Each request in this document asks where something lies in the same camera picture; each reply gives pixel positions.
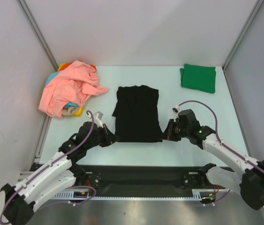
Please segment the black t-shirt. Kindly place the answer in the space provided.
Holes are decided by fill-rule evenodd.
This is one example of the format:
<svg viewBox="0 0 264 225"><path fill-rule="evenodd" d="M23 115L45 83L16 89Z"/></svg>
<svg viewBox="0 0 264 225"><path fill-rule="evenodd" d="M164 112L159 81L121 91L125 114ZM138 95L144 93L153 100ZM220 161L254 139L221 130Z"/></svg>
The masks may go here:
<svg viewBox="0 0 264 225"><path fill-rule="evenodd" d="M162 142L158 118L159 91L146 85L119 87L115 117L115 135L122 143Z"/></svg>

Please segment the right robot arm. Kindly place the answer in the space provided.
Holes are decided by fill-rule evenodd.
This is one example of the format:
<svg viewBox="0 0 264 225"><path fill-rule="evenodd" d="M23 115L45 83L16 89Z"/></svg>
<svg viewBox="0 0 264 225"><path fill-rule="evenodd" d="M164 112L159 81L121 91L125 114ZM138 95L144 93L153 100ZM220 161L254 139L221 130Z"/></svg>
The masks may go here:
<svg viewBox="0 0 264 225"><path fill-rule="evenodd" d="M168 141L178 142L183 138L191 144L219 158L230 170L224 170L215 164L201 168L198 183L203 188L219 185L238 193L244 202L254 210L264 206L264 160L238 152L220 139L216 130L201 126L191 109L173 108L174 119L170 119L163 133Z"/></svg>

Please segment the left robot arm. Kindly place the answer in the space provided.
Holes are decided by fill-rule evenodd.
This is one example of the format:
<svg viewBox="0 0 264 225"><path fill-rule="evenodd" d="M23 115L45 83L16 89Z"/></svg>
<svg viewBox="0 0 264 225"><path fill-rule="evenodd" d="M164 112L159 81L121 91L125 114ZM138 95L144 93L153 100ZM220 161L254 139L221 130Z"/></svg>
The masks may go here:
<svg viewBox="0 0 264 225"><path fill-rule="evenodd" d="M107 147L117 141L119 137L105 124L98 126L85 122L47 163L16 185L6 184L1 188L6 199L0 224L25 225L46 201L60 191L81 188L87 176L77 162L86 156L88 150L96 146Z"/></svg>

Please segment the beige t-shirt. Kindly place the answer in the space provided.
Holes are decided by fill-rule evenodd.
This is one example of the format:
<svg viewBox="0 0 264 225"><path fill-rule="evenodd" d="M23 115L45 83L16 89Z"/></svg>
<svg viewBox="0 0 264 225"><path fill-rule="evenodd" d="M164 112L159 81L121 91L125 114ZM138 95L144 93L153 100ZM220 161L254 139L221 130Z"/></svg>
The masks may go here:
<svg viewBox="0 0 264 225"><path fill-rule="evenodd" d="M79 107L69 107L69 108L63 108L62 115L63 116L73 116L79 111Z"/></svg>

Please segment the folded green t-shirt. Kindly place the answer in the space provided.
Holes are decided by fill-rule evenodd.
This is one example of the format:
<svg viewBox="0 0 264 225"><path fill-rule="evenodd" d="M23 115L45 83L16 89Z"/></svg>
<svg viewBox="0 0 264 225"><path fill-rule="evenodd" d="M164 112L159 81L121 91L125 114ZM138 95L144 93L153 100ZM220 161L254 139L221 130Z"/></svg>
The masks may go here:
<svg viewBox="0 0 264 225"><path fill-rule="evenodd" d="M216 84L216 67L204 67L185 64L180 68L181 86L214 94Z"/></svg>

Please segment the pink t-shirt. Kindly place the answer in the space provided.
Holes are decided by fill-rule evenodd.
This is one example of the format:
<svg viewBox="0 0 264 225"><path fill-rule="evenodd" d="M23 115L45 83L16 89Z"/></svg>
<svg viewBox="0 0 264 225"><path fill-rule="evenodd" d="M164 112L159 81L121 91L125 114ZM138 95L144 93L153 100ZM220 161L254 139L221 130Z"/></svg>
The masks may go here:
<svg viewBox="0 0 264 225"><path fill-rule="evenodd" d="M84 107L91 96L109 91L100 84L95 70L81 61L74 61L44 87L38 109L50 117L64 118L62 109L68 102Z"/></svg>

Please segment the light blue t-shirt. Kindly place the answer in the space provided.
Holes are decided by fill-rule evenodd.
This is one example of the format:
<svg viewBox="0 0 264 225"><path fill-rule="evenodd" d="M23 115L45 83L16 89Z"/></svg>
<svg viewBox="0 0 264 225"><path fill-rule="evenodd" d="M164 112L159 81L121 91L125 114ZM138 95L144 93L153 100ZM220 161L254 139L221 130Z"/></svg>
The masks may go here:
<svg viewBox="0 0 264 225"><path fill-rule="evenodd" d="M52 74L49 75L48 79L46 80L46 83L45 83L45 87L48 86L48 84L59 74L60 72L57 71L57 72L54 72ZM66 105L64 105L64 108L69 108L69 107L78 107L77 104L75 103L72 103L72 102L68 102Z"/></svg>

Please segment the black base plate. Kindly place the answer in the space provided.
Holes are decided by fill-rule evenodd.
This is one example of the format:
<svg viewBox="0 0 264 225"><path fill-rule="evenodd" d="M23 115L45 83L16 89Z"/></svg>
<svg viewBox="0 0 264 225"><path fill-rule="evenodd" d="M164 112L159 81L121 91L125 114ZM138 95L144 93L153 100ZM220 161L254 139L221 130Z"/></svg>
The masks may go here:
<svg viewBox="0 0 264 225"><path fill-rule="evenodd" d="M134 193L191 189L223 190L219 184L211 184L198 166L110 166L75 165L71 171L78 177L77 185L90 185L96 192Z"/></svg>

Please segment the right aluminium frame post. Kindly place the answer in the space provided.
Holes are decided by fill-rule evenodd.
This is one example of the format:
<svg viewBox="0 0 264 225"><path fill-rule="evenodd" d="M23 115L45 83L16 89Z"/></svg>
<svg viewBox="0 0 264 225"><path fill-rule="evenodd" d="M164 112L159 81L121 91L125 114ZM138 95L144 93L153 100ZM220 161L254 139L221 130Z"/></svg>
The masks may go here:
<svg viewBox="0 0 264 225"><path fill-rule="evenodd" d="M225 72L226 69L228 68L231 60L233 59L234 55L236 54L238 48L240 47L243 39L245 38L245 35L247 34L249 28L251 27L251 25L253 24L256 16L258 15L258 13L260 12L262 6L264 5L264 0L257 0L252 11L250 12L244 26L242 27L232 49L230 50L223 66L222 69Z"/></svg>

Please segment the aluminium frame post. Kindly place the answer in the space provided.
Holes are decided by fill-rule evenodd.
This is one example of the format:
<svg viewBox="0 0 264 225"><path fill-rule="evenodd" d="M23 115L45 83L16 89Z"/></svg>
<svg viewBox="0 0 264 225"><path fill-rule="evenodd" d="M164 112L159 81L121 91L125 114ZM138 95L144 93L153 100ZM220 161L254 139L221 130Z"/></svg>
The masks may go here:
<svg viewBox="0 0 264 225"><path fill-rule="evenodd" d="M45 37L43 36L42 31L40 30L37 21L35 20L32 11L30 10L27 2L25 0L16 0L17 4L19 5L21 11L24 14L24 17L26 18L29 26L31 27L33 33L35 34L36 38L38 39L41 48L45 52L45 55L47 56L48 60L50 61L51 65L55 70L58 69L58 64L50 50L49 45L47 44L47 41L45 40Z"/></svg>
<svg viewBox="0 0 264 225"><path fill-rule="evenodd" d="M249 28L251 27L251 25L253 24L256 16L258 15L258 13L260 12L262 6L264 5L264 0L257 0L252 11L250 12L244 26L242 27L232 49L230 50L223 66L222 69L225 72L226 69L228 68L231 60L233 59L234 55L236 54L238 48L240 47L243 39L245 38L245 35L247 34Z"/></svg>

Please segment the left aluminium frame post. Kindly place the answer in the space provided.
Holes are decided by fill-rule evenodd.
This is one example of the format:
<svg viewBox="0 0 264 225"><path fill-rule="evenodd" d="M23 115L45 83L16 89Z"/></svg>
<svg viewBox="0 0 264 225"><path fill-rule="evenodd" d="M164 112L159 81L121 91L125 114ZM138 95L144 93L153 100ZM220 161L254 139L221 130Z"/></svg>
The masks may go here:
<svg viewBox="0 0 264 225"><path fill-rule="evenodd" d="M42 31L40 30L37 21L35 20L32 11L30 10L27 2L25 0L16 0L17 4L19 5L21 11L24 14L24 17L26 18L29 26L31 27L33 33L35 34L36 38L38 39L41 48L45 52L45 55L47 56L48 60L50 61L51 65L55 70L58 69L58 64L50 50L49 45L47 44L47 41L45 40L45 37L43 36Z"/></svg>

